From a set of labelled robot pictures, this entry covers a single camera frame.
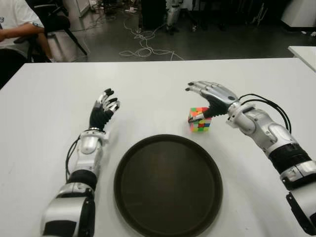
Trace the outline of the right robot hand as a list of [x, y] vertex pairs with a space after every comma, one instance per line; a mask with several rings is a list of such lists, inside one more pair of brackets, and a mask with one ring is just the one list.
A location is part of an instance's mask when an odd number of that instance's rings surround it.
[[188, 83], [188, 87], [185, 90], [195, 92], [209, 103], [206, 111], [190, 116], [188, 123], [225, 115], [228, 113], [229, 107], [239, 101], [232, 91], [215, 82], [193, 81]]

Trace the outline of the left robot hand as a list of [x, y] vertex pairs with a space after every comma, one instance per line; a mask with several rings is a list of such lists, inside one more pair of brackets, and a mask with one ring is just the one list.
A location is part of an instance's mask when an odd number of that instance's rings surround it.
[[104, 130], [105, 125], [120, 108], [118, 98], [109, 99], [113, 94], [114, 91], [108, 88], [97, 98], [90, 114], [89, 129]]

